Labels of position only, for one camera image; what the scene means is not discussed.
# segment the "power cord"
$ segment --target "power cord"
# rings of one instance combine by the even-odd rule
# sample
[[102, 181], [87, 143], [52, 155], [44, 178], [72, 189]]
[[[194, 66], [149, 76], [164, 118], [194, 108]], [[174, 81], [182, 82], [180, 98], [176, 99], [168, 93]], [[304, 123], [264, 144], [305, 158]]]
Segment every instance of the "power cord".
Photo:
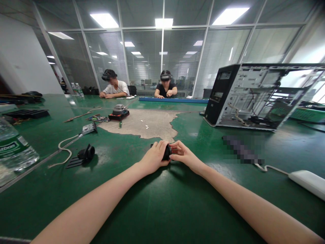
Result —
[[56, 164], [51, 164], [51, 165], [49, 165], [47, 168], [52, 168], [52, 167], [57, 166], [57, 165], [60, 165], [60, 164], [65, 164], [65, 163], [66, 163], [66, 162], [71, 158], [71, 156], [72, 156], [72, 152], [71, 152], [69, 149], [66, 149], [66, 148], [61, 147], [61, 144], [62, 144], [63, 142], [65, 142], [65, 141], [70, 140], [70, 139], [73, 139], [73, 138], [75, 138], [75, 137], [77, 137], [77, 136], [82, 137], [83, 134], [80, 134], [80, 135], [78, 134], [78, 135], [75, 135], [74, 137], [70, 137], [70, 138], [68, 138], [68, 139], [65, 139], [65, 140], [63, 140], [62, 142], [60, 142], [59, 145], [58, 145], [58, 148], [59, 148], [60, 150], [68, 151], [68, 152], [70, 153], [70, 154], [69, 154], [69, 157], [68, 157], [64, 162], [62, 162], [62, 163], [56, 163]]
[[270, 166], [270, 165], [266, 165], [264, 168], [261, 167], [259, 164], [255, 164], [258, 168], [260, 168], [263, 172], [267, 172], [267, 168], [271, 168], [271, 169], [275, 169], [283, 174], [286, 174], [286, 175], [289, 175], [287, 172], [283, 171], [283, 170], [280, 170], [276, 167], [273, 167], [273, 166]]

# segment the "black cable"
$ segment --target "black cable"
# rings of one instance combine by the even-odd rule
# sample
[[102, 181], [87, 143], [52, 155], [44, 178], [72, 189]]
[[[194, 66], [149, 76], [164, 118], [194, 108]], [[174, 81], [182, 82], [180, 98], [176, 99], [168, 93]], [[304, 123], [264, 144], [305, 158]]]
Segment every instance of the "black cable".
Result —
[[255, 105], [255, 102], [254, 102], [254, 93], [253, 93], [253, 90], [250, 88], [250, 91], [252, 93], [252, 99], [251, 99], [251, 102], [253, 101], [253, 106], [252, 106], [252, 111], [253, 111], [253, 114], [257, 117], [256, 113], [254, 112], [254, 105]]

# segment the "white cable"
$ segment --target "white cable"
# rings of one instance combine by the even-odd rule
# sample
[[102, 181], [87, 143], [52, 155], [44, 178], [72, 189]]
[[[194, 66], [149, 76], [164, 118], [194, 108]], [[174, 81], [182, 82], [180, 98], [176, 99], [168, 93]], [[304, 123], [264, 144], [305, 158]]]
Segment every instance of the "white cable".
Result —
[[236, 114], [235, 114], [236, 119], [238, 119], [244, 126], [249, 126], [248, 124], [245, 123], [245, 121], [243, 121], [243, 119], [241, 119], [241, 118], [238, 117], [238, 115], [239, 115], [239, 108], [232, 106], [230, 103], [228, 103], [228, 106], [231, 107], [231, 108], [236, 109]]
[[286, 174], [286, 175], [289, 175], [287, 172], [283, 171], [283, 170], [280, 170], [276, 167], [273, 167], [273, 166], [270, 166], [270, 165], [266, 165], [264, 166], [264, 168], [262, 168], [259, 164], [255, 164], [257, 167], [259, 167], [263, 172], [267, 172], [267, 168], [272, 168], [272, 169], [275, 169], [283, 174]]
[[[82, 137], [83, 135], [82, 135], [82, 134], [80, 134], [80, 135], [78, 134], [78, 135], [75, 135], [74, 137], [71, 137], [71, 138], [68, 138], [68, 139], [63, 140], [62, 142], [65, 142], [65, 141], [67, 141], [67, 140], [73, 139], [73, 138], [75, 138], [75, 137], [77, 137], [77, 136]], [[62, 147], [61, 147], [61, 143], [62, 143], [62, 142], [59, 143], [58, 148], [59, 148], [60, 150], [68, 151], [68, 152], [70, 153], [70, 154], [69, 154], [69, 157], [68, 157], [64, 162], [62, 162], [62, 163], [57, 163], [57, 164], [51, 164], [51, 165], [49, 165], [47, 168], [52, 168], [52, 167], [54, 167], [54, 166], [56, 166], [56, 165], [65, 164], [65, 163], [66, 163], [66, 162], [71, 158], [71, 156], [72, 156], [72, 152], [71, 152], [69, 149], [62, 148]]]

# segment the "woman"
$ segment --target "woman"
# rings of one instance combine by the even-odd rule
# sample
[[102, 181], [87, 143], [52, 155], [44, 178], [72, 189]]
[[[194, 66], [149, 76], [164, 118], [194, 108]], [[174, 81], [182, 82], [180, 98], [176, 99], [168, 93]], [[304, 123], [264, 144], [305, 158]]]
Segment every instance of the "woman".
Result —
[[170, 71], [163, 70], [160, 75], [161, 84], [158, 84], [155, 91], [156, 98], [173, 97], [177, 94], [177, 87], [175, 84], [170, 83], [173, 76]]
[[[142, 160], [76, 201], [31, 244], [90, 243], [124, 194], [137, 181], [169, 164], [170, 160], [162, 161], [167, 145], [167, 141], [155, 142]], [[174, 153], [170, 159], [183, 162], [206, 179], [267, 243], [324, 243], [281, 209], [204, 164], [181, 141], [170, 146]]]

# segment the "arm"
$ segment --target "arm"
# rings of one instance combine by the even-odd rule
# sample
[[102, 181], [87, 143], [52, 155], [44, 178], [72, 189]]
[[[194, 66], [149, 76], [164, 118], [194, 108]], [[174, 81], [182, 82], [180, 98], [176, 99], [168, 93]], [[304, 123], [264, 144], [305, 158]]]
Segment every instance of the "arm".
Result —
[[140, 162], [76, 201], [31, 243], [90, 243], [124, 194], [146, 175], [168, 165], [169, 161], [161, 161], [167, 145], [167, 141], [155, 142]]
[[161, 96], [159, 94], [160, 94], [160, 90], [159, 89], [156, 89], [156, 91], [155, 91], [155, 97], [156, 98], [164, 98], [163, 96]]
[[323, 243], [302, 223], [199, 160], [182, 142], [170, 144], [170, 158], [205, 178], [267, 243]]

